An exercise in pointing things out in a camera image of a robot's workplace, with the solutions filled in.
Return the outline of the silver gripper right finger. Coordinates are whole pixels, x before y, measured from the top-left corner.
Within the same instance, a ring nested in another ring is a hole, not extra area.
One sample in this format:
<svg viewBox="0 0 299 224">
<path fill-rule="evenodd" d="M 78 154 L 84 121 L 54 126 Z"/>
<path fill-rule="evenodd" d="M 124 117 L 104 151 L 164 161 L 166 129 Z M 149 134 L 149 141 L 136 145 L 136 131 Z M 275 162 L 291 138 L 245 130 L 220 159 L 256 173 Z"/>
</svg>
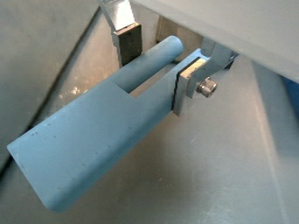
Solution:
<svg viewBox="0 0 299 224">
<path fill-rule="evenodd" d="M 194 92 L 207 98 L 212 96 L 217 84 L 211 80 L 211 76 L 225 69 L 239 56 L 236 52 L 208 38 L 201 41 L 200 49 L 193 52 L 193 55 L 194 59 L 176 74 L 172 112 L 177 116 L 182 114 L 186 98 L 192 98 Z"/>
</svg>

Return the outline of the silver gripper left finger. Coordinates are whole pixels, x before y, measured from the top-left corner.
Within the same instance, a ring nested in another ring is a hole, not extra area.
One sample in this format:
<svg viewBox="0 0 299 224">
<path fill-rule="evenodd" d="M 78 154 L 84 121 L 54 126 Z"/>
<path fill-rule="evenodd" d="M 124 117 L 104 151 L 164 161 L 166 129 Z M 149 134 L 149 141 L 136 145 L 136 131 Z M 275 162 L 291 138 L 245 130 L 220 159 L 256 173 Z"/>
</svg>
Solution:
<svg viewBox="0 0 299 224">
<path fill-rule="evenodd" d="M 120 66 L 142 52 L 141 25 L 136 22 L 128 0 L 97 0 L 105 16 Z"/>
</svg>

